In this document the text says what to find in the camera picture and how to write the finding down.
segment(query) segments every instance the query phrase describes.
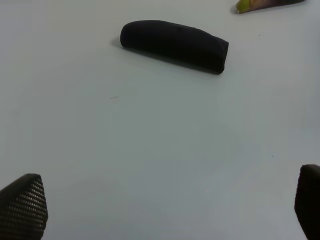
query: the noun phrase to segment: white table surface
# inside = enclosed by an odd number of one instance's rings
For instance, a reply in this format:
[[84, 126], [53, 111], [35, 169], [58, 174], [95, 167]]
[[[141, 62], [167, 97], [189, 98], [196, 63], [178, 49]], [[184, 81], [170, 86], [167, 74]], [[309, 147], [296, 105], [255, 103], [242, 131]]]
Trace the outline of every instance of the white table surface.
[[[41, 174], [44, 240], [303, 240], [320, 164], [320, 1], [0, 2], [0, 187]], [[120, 47], [164, 20], [229, 42], [221, 75]]]

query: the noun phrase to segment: dark cylindrical object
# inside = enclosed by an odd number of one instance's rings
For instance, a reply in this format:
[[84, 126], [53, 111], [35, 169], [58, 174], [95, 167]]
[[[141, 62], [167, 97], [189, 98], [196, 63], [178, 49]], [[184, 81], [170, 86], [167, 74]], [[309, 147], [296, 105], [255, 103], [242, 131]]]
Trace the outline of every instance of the dark cylindrical object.
[[125, 25], [120, 41], [126, 48], [174, 58], [221, 74], [229, 43], [200, 29], [159, 20]]

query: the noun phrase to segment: white background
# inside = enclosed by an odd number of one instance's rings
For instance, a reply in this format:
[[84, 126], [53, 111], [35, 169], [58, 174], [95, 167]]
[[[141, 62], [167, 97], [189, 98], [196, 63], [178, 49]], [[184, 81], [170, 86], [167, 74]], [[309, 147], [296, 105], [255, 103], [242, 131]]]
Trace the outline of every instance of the white background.
[[[320, 164], [320, 1], [1, 0], [0, 187], [41, 174], [44, 240], [303, 240]], [[164, 20], [229, 42], [217, 76], [122, 49]]]

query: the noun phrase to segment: eggplant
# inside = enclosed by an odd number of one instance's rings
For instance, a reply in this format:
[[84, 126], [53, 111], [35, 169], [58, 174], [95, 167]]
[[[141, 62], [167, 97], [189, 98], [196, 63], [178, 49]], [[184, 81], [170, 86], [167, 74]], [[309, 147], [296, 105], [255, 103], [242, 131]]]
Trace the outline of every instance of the eggplant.
[[297, 4], [303, 1], [305, 0], [240, 0], [236, 4], [236, 10], [239, 14], [243, 14], [259, 9]]

